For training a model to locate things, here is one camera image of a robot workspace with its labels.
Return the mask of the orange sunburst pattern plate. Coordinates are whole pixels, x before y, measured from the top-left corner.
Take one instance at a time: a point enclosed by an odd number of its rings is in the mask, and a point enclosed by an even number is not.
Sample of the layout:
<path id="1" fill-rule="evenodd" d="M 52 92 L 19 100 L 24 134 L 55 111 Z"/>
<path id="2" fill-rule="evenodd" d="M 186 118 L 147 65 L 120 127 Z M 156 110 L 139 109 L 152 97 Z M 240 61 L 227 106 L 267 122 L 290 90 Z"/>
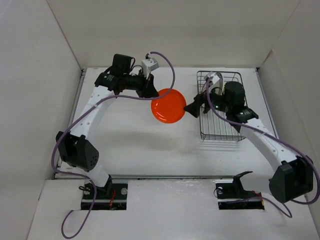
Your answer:
<path id="1" fill-rule="evenodd" d="M 214 88 L 219 87 L 220 86 L 220 77 L 213 73 L 209 78 L 209 87 L 207 87 L 207 90 L 209 93 L 211 93 L 212 91 L 214 91 Z"/>

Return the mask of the teal rimmed white plate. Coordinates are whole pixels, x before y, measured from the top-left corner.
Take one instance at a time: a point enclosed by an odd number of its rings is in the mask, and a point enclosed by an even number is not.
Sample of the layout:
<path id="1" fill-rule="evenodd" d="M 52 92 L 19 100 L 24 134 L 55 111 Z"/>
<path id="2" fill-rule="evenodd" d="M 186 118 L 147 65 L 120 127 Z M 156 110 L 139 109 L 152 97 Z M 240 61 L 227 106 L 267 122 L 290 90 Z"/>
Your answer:
<path id="1" fill-rule="evenodd" d="M 221 96 L 223 94 L 224 79 L 223 79 L 223 75 L 220 72 L 217 72 L 216 75 L 219 77 L 218 90 L 216 93 Z"/>

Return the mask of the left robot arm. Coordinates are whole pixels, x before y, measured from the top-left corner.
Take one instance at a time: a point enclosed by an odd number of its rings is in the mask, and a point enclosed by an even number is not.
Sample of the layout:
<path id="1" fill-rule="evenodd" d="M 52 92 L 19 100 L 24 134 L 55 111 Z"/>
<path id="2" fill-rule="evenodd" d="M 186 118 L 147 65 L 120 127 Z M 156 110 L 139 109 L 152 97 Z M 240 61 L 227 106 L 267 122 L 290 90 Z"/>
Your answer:
<path id="1" fill-rule="evenodd" d="M 91 143 L 98 125 L 109 106 L 124 90 L 136 92 L 138 100 L 153 100 L 159 96 L 152 75 L 152 71 L 159 67 L 158 61 L 146 55 L 137 74 L 132 73 L 134 64 L 134 57 L 115 54 L 112 65 L 100 73 L 94 82 L 90 98 L 78 119 L 67 130 L 56 135 L 53 152 L 58 153 L 70 167 L 78 169 L 76 175 L 89 180 L 94 192 L 102 199 L 111 195 L 112 180 L 99 164 L 99 151 Z"/>

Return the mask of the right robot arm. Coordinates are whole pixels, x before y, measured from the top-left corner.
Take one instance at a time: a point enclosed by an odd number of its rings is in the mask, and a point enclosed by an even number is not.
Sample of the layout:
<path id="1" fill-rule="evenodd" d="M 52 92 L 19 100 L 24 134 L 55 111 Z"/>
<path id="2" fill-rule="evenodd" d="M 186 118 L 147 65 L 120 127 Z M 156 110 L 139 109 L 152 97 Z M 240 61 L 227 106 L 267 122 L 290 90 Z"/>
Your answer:
<path id="1" fill-rule="evenodd" d="M 249 140 L 270 164 L 273 170 L 271 177 L 243 178 L 252 173 L 250 170 L 235 175 L 231 184 L 232 193 L 240 199 L 249 191 L 264 192 L 278 202 L 286 203 L 311 192 L 314 180 L 319 180 L 311 159 L 268 131 L 245 101 L 245 89 L 241 83 L 228 81 L 223 88 L 219 88 L 209 81 L 206 89 L 183 108 L 195 118 L 200 116 L 202 106 L 205 113 L 223 112 L 225 116 L 218 114 L 217 117 Z"/>

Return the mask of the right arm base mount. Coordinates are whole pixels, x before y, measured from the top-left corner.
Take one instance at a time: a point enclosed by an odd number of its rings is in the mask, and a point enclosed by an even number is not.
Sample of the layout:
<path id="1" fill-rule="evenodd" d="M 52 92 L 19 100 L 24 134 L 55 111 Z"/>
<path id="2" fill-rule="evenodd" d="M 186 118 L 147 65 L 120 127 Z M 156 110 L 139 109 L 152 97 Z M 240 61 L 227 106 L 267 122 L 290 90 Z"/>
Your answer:
<path id="1" fill-rule="evenodd" d="M 216 182 L 214 193 L 219 210 L 264 210 L 262 194 L 244 190 L 232 182 Z"/>

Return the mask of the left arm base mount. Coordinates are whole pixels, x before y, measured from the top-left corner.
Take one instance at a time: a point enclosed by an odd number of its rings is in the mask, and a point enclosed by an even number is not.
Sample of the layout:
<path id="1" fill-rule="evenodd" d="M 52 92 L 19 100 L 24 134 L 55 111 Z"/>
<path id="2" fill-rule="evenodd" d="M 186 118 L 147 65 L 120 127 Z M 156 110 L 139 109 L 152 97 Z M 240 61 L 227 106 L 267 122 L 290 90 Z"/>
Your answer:
<path id="1" fill-rule="evenodd" d="M 89 210 L 94 197 L 94 188 L 90 183 L 79 186 L 82 191 L 81 210 Z M 109 195 L 97 188 L 97 195 L 92 210 L 122 211 L 127 209 L 128 184 L 113 183 Z"/>

